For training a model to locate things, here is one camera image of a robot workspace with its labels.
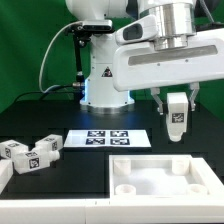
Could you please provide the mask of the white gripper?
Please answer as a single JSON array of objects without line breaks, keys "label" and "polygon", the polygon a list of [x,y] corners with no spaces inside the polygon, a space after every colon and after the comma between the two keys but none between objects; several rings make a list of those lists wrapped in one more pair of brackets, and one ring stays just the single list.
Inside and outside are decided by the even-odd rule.
[{"label": "white gripper", "polygon": [[[163,28],[169,30],[162,35]],[[113,85],[119,91],[151,88],[163,114],[159,87],[189,84],[191,110],[200,90],[198,82],[224,78],[224,28],[189,32],[182,21],[161,24],[145,16],[115,33]]]}]

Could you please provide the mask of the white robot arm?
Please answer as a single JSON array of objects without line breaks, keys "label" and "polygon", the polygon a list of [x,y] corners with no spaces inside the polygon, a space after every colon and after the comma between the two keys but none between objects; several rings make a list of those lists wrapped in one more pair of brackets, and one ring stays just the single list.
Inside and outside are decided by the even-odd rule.
[{"label": "white robot arm", "polygon": [[76,48],[91,45],[91,72],[81,80],[80,106],[116,113],[134,105],[132,90],[188,84],[194,104],[199,84],[224,79],[224,25],[197,27],[220,0],[65,0],[77,18]]}]

